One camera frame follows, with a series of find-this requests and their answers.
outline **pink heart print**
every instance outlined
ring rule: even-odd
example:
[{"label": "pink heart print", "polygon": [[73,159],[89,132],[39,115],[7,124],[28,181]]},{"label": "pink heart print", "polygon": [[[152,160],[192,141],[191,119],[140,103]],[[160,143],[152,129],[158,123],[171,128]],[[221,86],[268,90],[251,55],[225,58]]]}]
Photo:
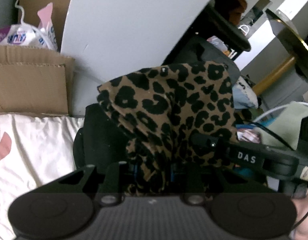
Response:
[{"label": "pink heart print", "polygon": [[5,158],[11,151],[12,140],[11,137],[4,132],[0,141],[0,160]]}]

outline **white bedsheet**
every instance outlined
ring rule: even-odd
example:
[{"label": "white bedsheet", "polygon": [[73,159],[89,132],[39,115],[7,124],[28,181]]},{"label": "white bedsheet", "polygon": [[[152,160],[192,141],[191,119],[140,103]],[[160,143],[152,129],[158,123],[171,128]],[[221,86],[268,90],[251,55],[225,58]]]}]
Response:
[{"label": "white bedsheet", "polygon": [[15,198],[75,169],[73,141],[83,122],[83,118],[0,115],[1,240],[15,237],[7,218]]}]

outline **leopard print hat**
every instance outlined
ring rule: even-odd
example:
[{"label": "leopard print hat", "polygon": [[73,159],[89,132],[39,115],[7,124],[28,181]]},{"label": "leopard print hat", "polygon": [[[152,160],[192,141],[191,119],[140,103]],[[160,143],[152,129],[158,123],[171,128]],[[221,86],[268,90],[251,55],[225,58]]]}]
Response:
[{"label": "leopard print hat", "polygon": [[146,68],[98,90],[102,109],[130,139],[127,156],[140,167],[136,192],[163,192],[172,161],[232,167],[190,140],[198,132],[237,140],[226,65],[198,62]]}]

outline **white cable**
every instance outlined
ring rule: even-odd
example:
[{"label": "white cable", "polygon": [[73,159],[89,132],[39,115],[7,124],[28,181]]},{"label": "white cable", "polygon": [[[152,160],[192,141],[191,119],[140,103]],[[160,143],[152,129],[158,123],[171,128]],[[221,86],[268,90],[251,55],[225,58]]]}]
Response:
[{"label": "white cable", "polygon": [[[304,106],[308,106],[308,103],[306,103],[306,102],[297,102],[297,103],[300,103],[300,104],[302,104]],[[275,107],[273,109],[270,109],[267,112],[263,113],[262,115],[258,116],[253,122],[259,122],[265,116],[271,114],[272,112],[275,112],[275,111],[278,111],[280,109],[286,108],[287,106],[289,106],[289,105],[278,106],[278,107]]]},{"label": "white cable", "polygon": [[105,83],[104,81],[102,81],[102,80],[100,80],[100,79],[98,79],[98,78],[96,78],[96,77],[94,77],[94,76],[88,74],[88,73],[87,73],[86,71],[84,71],[84,70],[75,68],[75,69],[74,69],[74,72],[77,73],[77,74],[79,74],[79,75],[81,75],[81,76],[83,76],[83,77],[86,77],[86,78],[88,78],[88,79],[90,79],[90,80],[92,80],[92,81],[94,81],[95,83],[98,83],[98,84],[100,84],[100,85]]},{"label": "white cable", "polygon": [[18,2],[19,2],[19,0],[16,0],[14,7],[21,10],[21,12],[22,12],[22,16],[21,16],[21,20],[20,20],[21,24],[27,25],[27,26],[31,27],[33,30],[35,30],[43,38],[43,40],[44,40],[45,44],[47,45],[48,49],[54,50],[54,46],[53,46],[52,42],[50,41],[50,39],[48,37],[46,37],[46,35],[44,33],[42,33],[38,28],[34,27],[33,25],[30,25],[30,24],[27,24],[27,23],[24,22],[24,14],[25,14],[24,8],[20,5],[18,5]]}]

